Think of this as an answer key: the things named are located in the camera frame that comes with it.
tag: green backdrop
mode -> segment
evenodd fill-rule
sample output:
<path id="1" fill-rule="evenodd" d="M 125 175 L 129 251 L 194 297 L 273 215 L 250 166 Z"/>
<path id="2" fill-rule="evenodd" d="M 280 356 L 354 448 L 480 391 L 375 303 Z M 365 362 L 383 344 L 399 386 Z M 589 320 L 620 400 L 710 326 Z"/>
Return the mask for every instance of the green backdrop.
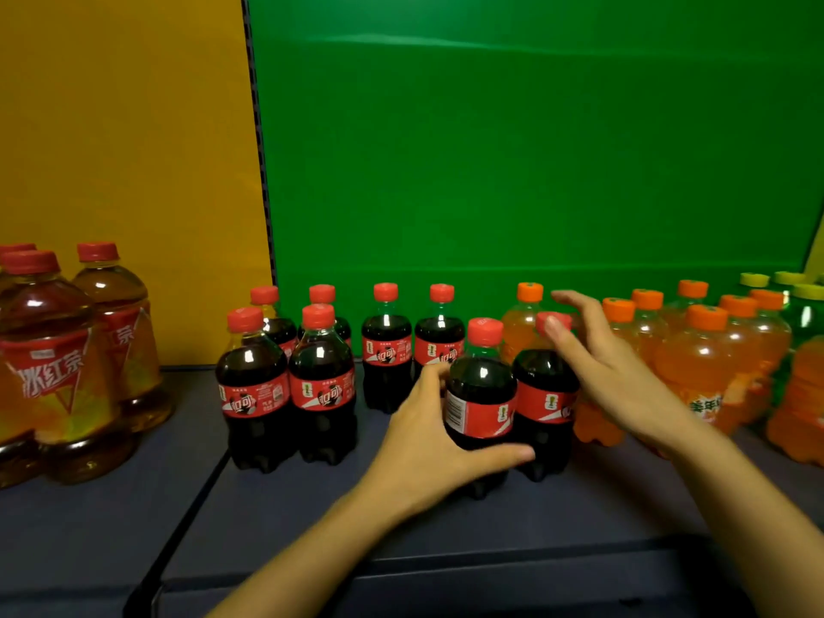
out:
<path id="1" fill-rule="evenodd" d="M 713 297 L 799 270 L 824 0 L 249 0 L 278 281 L 500 316 L 519 281 Z"/>

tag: cola bottle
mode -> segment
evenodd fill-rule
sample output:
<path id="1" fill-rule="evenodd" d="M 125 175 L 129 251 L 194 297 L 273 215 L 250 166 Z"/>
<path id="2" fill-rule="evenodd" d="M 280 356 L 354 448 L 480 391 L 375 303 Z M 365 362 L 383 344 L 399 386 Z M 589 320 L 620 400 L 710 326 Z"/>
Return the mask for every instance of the cola bottle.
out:
<path id="1" fill-rule="evenodd" d="M 263 311 L 263 331 L 286 353 L 287 361 L 297 344 L 297 329 L 292 319 L 282 316 L 280 290 L 276 286 L 258 286 L 251 291 L 251 303 Z"/>
<path id="2" fill-rule="evenodd" d="M 303 309 L 306 332 L 289 360 L 304 460 L 335 466 L 355 448 L 355 365 L 352 349 L 335 332 L 335 308 Z"/>
<path id="3" fill-rule="evenodd" d="M 472 319 L 467 338 L 467 353 L 449 369 L 444 423 L 460 448 L 474 451 L 507 442 L 518 382 L 510 366 L 501 362 L 498 347 L 503 339 L 503 323 Z M 472 498 L 484 498 L 506 476 L 507 471 L 493 473 L 461 490 Z"/>
<path id="4" fill-rule="evenodd" d="M 215 368 L 229 452 L 241 470 L 270 473 L 297 450 L 286 354 L 264 332 L 260 308 L 227 316 L 232 338 Z"/>
<path id="5" fill-rule="evenodd" d="M 335 305 L 335 287 L 331 284 L 315 284 L 309 287 L 309 303 L 328 303 L 330 306 Z M 303 338 L 303 325 L 297 328 L 297 340 Z M 340 338 L 352 346 L 352 328 L 349 327 L 349 322 L 343 316 L 335 312 L 335 332 Z"/>
<path id="6" fill-rule="evenodd" d="M 432 301 L 429 316 L 415 325 L 413 382 L 417 382 L 425 365 L 452 363 L 462 356 L 467 335 L 463 321 L 451 313 L 450 306 L 455 299 L 454 286 L 433 284 L 429 287 L 429 299 Z"/>
<path id="7" fill-rule="evenodd" d="M 374 295 L 376 312 L 361 327 L 364 397 L 369 408 L 391 414 L 412 390 L 412 324 L 397 314 L 397 284 L 375 284 Z"/>
<path id="8" fill-rule="evenodd" d="M 574 406 L 580 390 L 578 377 L 546 337 L 544 328 L 549 316 L 567 330 L 572 328 L 568 314 L 539 312 L 535 338 L 512 363 L 518 400 L 510 439 L 535 450 L 535 459 L 518 467 L 532 481 L 560 473 L 570 461 Z"/>

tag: bottle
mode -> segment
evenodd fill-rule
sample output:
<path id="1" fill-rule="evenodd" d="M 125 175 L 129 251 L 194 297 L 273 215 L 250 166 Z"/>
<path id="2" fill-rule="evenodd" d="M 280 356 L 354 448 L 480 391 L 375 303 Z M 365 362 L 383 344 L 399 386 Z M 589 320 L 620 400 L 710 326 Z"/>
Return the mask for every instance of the bottle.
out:
<path id="1" fill-rule="evenodd" d="M 412 324 L 397 314 L 397 284 L 375 284 L 374 294 L 376 312 L 361 327 L 364 397 L 367 407 L 391 414 L 412 390 Z"/>
<path id="2" fill-rule="evenodd" d="M 335 305 L 335 287 L 331 284 L 315 284 L 309 287 L 309 302 L 310 303 L 328 303 L 330 306 Z M 339 316 L 335 311 L 335 332 L 340 338 L 352 347 L 352 328 L 349 327 L 349 322 L 343 316 Z M 303 325 L 297 328 L 297 339 L 303 338 Z"/>
<path id="3" fill-rule="evenodd" d="M 304 460 L 336 466 L 357 444 L 355 364 L 352 349 L 335 332 L 335 308 L 303 309 L 306 332 L 289 360 Z"/>
<path id="4" fill-rule="evenodd" d="M 560 473 L 570 461 L 575 402 L 581 384 L 569 364 L 555 351 L 544 331 L 553 316 L 567 330 L 572 317 L 561 312 L 539 312 L 532 342 L 512 363 L 518 397 L 512 420 L 512 441 L 535 450 L 535 459 L 518 470 L 531 481 Z"/>
<path id="5" fill-rule="evenodd" d="M 474 451 L 507 442 L 518 382 L 498 351 L 503 340 L 502 322 L 472 319 L 467 337 L 467 353 L 449 369 L 444 423 L 455 444 Z M 467 484 L 461 491 L 481 499 L 506 477 L 507 471 L 493 473 Z"/>
<path id="6" fill-rule="evenodd" d="M 727 386 L 715 426 L 727 436 L 751 422 L 750 389 L 761 374 L 761 337 L 756 328 L 758 302 L 752 297 L 723 295 L 718 306 L 727 311 L 724 338 L 733 356 L 735 377 Z"/>
<path id="7" fill-rule="evenodd" d="M 250 297 L 252 305 L 263 311 L 263 331 L 289 360 L 297 344 L 297 330 L 292 319 L 281 316 L 280 290 L 276 286 L 258 286 L 252 289 Z"/>
<path id="8" fill-rule="evenodd" d="M 785 318 L 793 331 L 793 347 L 824 333 L 824 286 L 796 284 Z"/>
<path id="9" fill-rule="evenodd" d="M 763 273 L 742 273 L 733 294 L 739 297 L 749 297 L 754 288 L 763 289 L 769 286 L 769 275 Z"/>
<path id="10" fill-rule="evenodd" d="M 686 326 L 686 309 L 704 303 L 709 290 L 707 282 L 683 279 L 678 282 L 678 297 L 661 309 L 661 316 L 669 325 L 670 333 L 680 332 Z"/>
<path id="11" fill-rule="evenodd" d="M 229 453 L 241 470 L 270 473 L 297 451 L 297 410 L 290 403 L 286 353 L 264 332 L 263 311 L 227 315 L 231 334 L 214 369 Z"/>
<path id="12" fill-rule="evenodd" d="M 782 318 L 784 295 L 776 291 L 754 289 L 750 296 L 758 303 L 758 315 L 755 320 L 756 331 L 760 336 L 760 376 L 752 383 L 749 396 L 749 412 L 746 423 L 752 423 L 764 415 L 769 409 L 770 400 L 776 388 L 776 379 L 773 377 L 788 357 L 790 345 L 793 342 L 793 332 Z M 787 377 L 789 364 L 786 366 Z M 780 390 L 784 390 L 787 377 L 782 376 Z"/>
<path id="13" fill-rule="evenodd" d="M 161 387 L 148 291 L 120 266 L 115 243 L 81 243 L 77 253 L 84 269 L 72 283 L 97 304 L 120 414 L 136 433 L 158 426 L 171 415 L 172 400 Z"/>
<path id="14" fill-rule="evenodd" d="M 769 290 L 780 292 L 784 295 L 784 309 L 789 307 L 792 300 L 793 286 L 803 283 L 803 273 L 793 273 L 791 271 L 776 271 L 769 282 Z"/>
<path id="15" fill-rule="evenodd" d="M 787 392 L 766 436 L 794 460 L 824 467 L 824 336 L 795 352 Z"/>
<path id="16" fill-rule="evenodd" d="M 95 302 L 60 276 L 52 251 L 17 251 L 3 264 L 15 285 L 0 299 L 0 351 L 21 412 L 35 417 L 45 472 L 64 484 L 104 475 L 137 440 L 119 416 Z"/>
<path id="17" fill-rule="evenodd" d="M 655 353 L 669 335 L 669 325 L 658 313 L 664 303 L 664 293 L 636 288 L 632 292 L 635 304 L 634 327 L 638 331 L 638 354 L 652 367 Z"/>
<path id="18" fill-rule="evenodd" d="M 535 317 L 541 311 L 544 287 L 535 282 L 518 284 L 518 303 L 503 315 L 501 359 L 512 364 L 515 357 L 532 342 Z"/>
<path id="19" fill-rule="evenodd" d="M 0 293 L 7 288 L 14 286 L 14 279 L 9 273 L 3 270 L 3 257 L 5 254 L 10 254 L 12 251 L 33 251 L 34 243 L 14 243 L 13 245 L 0 245 Z"/>
<path id="20" fill-rule="evenodd" d="M 727 386 L 735 377 L 724 338 L 727 311 L 690 306 L 686 327 L 667 338 L 655 356 L 655 373 L 695 414 L 714 424 Z"/>
<path id="21" fill-rule="evenodd" d="M 613 334 L 628 342 L 638 352 L 638 329 L 633 324 L 635 304 L 630 300 L 608 297 L 602 301 L 602 305 Z M 607 418 L 601 407 L 585 394 L 575 409 L 573 431 L 581 442 L 594 441 L 603 446 L 619 445 L 626 436 L 624 430 Z"/>
<path id="22" fill-rule="evenodd" d="M 415 375 L 417 382 L 427 364 L 455 362 L 463 355 L 467 329 L 463 321 L 452 314 L 451 303 L 455 299 L 455 287 L 449 284 L 433 284 L 429 287 L 432 301 L 429 315 L 415 324 Z"/>

